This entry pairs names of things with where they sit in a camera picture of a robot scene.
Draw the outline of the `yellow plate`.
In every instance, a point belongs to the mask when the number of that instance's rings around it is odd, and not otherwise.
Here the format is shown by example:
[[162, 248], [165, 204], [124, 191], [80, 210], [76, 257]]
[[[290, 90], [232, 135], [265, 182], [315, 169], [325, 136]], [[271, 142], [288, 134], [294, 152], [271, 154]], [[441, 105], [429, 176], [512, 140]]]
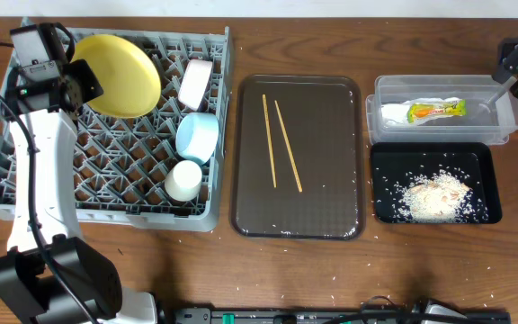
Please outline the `yellow plate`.
[[132, 42], [110, 34], [89, 36], [76, 44], [74, 59], [86, 61], [103, 90], [87, 102], [94, 111], [130, 119], [156, 107], [160, 77], [151, 59]]

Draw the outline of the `white plate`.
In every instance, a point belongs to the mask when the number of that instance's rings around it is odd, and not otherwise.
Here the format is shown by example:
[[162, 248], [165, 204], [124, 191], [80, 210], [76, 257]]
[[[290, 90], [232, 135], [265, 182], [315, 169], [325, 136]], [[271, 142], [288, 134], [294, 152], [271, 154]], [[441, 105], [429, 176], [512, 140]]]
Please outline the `white plate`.
[[178, 100], [192, 111], [198, 111], [210, 80], [213, 63], [207, 60], [191, 60], [181, 83]]

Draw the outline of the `green snack wrapper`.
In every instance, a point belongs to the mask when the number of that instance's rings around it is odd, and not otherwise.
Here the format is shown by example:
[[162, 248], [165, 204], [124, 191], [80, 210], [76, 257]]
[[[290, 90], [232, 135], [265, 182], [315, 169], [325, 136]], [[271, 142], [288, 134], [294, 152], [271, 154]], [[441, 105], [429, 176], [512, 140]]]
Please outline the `green snack wrapper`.
[[457, 97], [418, 98], [403, 103], [386, 103], [380, 107], [387, 126], [418, 126], [442, 118], [467, 115], [467, 102]]

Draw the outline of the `light blue bowl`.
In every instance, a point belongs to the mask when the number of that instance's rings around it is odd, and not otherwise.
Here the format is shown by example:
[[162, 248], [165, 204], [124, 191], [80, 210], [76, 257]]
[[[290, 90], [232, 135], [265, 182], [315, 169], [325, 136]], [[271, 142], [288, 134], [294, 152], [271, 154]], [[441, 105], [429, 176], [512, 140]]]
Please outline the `light blue bowl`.
[[212, 113], [192, 112], [185, 115], [176, 132], [177, 153], [198, 165], [206, 164], [219, 139], [219, 122]]

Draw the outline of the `small white cup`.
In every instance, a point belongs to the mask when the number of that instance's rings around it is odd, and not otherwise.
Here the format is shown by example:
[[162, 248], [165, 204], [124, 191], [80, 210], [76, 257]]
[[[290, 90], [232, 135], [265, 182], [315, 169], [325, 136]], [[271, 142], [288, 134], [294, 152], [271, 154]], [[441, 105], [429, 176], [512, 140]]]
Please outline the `small white cup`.
[[171, 199], [188, 202], [197, 197], [202, 184], [201, 167], [191, 160], [177, 163], [165, 178], [165, 190]]

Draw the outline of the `wooden chopstick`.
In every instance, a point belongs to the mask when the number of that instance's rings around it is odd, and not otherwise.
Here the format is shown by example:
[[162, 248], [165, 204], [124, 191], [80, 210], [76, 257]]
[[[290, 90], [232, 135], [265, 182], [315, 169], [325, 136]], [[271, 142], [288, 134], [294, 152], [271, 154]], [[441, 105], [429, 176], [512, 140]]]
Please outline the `wooden chopstick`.
[[265, 129], [266, 129], [266, 138], [267, 138], [267, 145], [268, 145], [268, 151], [269, 151], [270, 167], [271, 167], [271, 172], [272, 172], [272, 185], [273, 185], [273, 188], [276, 188], [277, 179], [276, 179], [276, 171], [275, 171], [275, 164], [274, 164], [274, 155], [273, 155], [273, 150], [272, 150], [272, 134], [271, 134], [267, 98], [266, 98], [265, 94], [262, 94], [262, 100], [263, 100], [263, 116], [264, 116], [264, 123], [265, 123]]
[[277, 115], [278, 115], [279, 123], [280, 123], [280, 126], [281, 126], [282, 136], [283, 136], [283, 139], [284, 139], [284, 142], [285, 142], [285, 146], [286, 146], [286, 149], [287, 149], [287, 152], [288, 152], [288, 157], [289, 157], [289, 160], [290, 160], [291, 170], [292, 170], [293, 175], [294, 175], [296, 186], [298, 188], [298, 192], [302, 193], [303, 192], [303, 187], [302, 187], [302, 183], [300, 181], [299, 172], [298, 172], [297, 165], [296, 165], [296, 162], [295, 162], [295, 158], [294, 158], [294, 155], [293, 155], [293, 151], [292, 151], [292, 147], [291, 147], [291, 144], [290, 144], [289, 136], [288, 136], [288, 133], [287, 133], [287, 130], [286, 130], [286, 126], [285, 126], [284, 120], [282, 118], [281, 108], [280, 108], [279, 103], [278, 103], [277, 100], [274, 100], [274, 104], [275, 104], [276, 112], [277, 112]]

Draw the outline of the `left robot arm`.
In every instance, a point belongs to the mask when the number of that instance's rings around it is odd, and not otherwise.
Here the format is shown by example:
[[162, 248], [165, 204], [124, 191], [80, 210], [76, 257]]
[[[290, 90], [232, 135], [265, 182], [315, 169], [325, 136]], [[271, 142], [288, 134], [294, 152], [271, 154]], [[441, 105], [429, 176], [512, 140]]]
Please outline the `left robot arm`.
[[124, 287], [83, 239], [72, 175], [77, 118], [103, 89], [58, 22], [10, 32], [19, 66], [0, 105], [13, 137], [15, 212], [0, 299], [23, 323], [155, 323], [156, 301]]

